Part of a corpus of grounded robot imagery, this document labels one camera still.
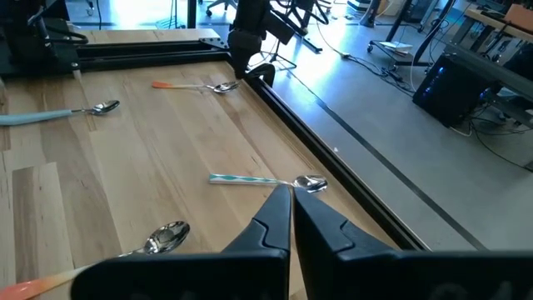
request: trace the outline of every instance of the wooden tabletop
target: wooden tabletop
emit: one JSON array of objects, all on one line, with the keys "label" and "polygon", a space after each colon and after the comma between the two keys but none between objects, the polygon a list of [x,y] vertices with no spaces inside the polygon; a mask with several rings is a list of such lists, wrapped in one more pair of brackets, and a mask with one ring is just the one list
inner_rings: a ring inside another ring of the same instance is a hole
[{"label": "wooden tabletop", "polygon": [[[469,18],[473,18],[476,21],[484,23],[485,25],[489,25],[498,30],[501,30],[505,26],[505,24],[502,22],[498,22],[491,17],[482,15],[481,10],[479,9],[473,9],[473,8],[467,9],[465,12],[465,15]],[[507,26],[505,29],[505,32],[509,33],[513,37],[520,38],[520,39],[523,39],[524,41],[533,43],[533,35],[529,34],[528,32],[521,31],[520,29],[517,29],[512,26]]]},{"label": "wooden tabletop", "polygon": [[[330,186],[317,194],[321,200],[394,245],[245,83],[225,95],[150,87],[153,80],[213,84],[233,76],[226,62],[206,62],[90,72],[81,81],[6,82],[4,113],[89,108],[109,99],[121,106],[102,117],[0,129],[0,288],[129,252],[176,220],[192,229],[176,253],[221,251],[272,187],[210,185],[209,173],[284,180],[322,174]],[[67,299],[68,289],[41,298]],[[290,291],[306,298],[294,241]]]}]

